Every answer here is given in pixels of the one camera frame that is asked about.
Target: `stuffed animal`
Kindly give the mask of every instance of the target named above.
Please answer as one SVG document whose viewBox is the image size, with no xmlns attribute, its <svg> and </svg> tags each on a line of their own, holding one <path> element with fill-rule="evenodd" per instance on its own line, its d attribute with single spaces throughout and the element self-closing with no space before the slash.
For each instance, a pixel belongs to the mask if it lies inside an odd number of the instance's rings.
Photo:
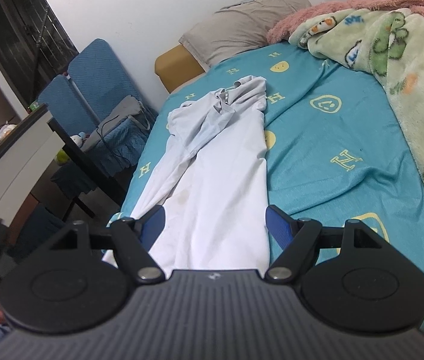
<svg viewBox="0 0 424 360">
<path fill-rule="evenodd" d="M 78 147 L 82 147 L 84 140 L 85 140 L 85 132 L 81 132 L 79 133 L 79 135 L 72 135 L 70 137 L 74 143 L 78 146 Z M 66 152 L 64 151 L 64 149 L 60 149 L 59 152 L 57 153 L 57 155 L 55 156 L 54 160 L 57 163 L 57 165 L 59 165 L 60 167 L 65 164 L 67 161 L 69 161 L 69 156 L 66 154 Z"/>
</svg>

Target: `window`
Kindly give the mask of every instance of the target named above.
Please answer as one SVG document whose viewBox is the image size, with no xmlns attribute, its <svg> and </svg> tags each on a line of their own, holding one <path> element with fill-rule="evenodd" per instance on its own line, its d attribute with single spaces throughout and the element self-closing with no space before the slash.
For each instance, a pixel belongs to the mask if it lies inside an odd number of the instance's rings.
<svg viewBox="0 0 424 360">
<path fill-rule="evenodd" d="M 46 0 L 0 0 L 0 69 L 24 106 L 77 54 Z"/>
</svg>

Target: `metal screw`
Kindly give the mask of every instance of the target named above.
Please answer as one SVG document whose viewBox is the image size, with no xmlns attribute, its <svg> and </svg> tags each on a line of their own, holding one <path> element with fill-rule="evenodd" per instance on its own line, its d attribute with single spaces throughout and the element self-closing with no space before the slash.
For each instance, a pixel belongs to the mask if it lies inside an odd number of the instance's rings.
<svg viewBox="0 0 424 360">
<path fill-rule="evenodd" d="M 270 269 L 268 275 L 274 280 L 285 280 L 292 276 L 292 271 L 284 266 Z"/>
<path fill-rule="evenodd" d="M 148 266 L 138 271 L 138 277 L 142 280 L 154 280 L 161 276 L 162 271 L 154 266 Z"/>
</svg>

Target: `tan pillow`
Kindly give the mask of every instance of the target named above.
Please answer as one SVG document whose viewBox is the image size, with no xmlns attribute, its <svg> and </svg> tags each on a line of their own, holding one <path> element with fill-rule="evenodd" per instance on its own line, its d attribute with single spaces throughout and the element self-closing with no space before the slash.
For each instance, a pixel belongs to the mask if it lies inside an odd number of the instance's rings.
<svg viewBox="0 0 424 360">
<path fill-rule="evenodd" d="M 246 0 L 215 12 L 179 42 L 208 71 L 232 56 L 266 46 L 268 30 L 290 13 L 309 6 L 308 0 Z"/>
</svg>

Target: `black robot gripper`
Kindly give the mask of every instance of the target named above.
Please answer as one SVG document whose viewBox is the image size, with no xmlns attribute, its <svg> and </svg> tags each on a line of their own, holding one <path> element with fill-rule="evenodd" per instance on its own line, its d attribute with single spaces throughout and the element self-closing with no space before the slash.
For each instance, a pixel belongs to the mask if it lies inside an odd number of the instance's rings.
<svg viewBox="0 0 424 360">
<path fill-rule="evenodd" d="M 363 222 L 323 227 L 312 219 L 294 220 L 275 206 L 269 209 L 285 223 L 292 241 L 256 280 L 292 287 L 312 315 L 344 332 L 389 334 L 420 326 L 424 273 Z M 46 335 L 85 331 L 115 316 L 140 286 L 169 285 L 172 280 L 165 280 L 141 244 L 151 223 L 163 228 L 163 207 L 100 231 L 82 221 L 67 224 L 0 282 L 0 306 L 8 322 Z M 337 257 L 316 264 L 321 249 L 338 247 Z M 112 249 L 119 269 L 92 249 Z"/>
</svg>

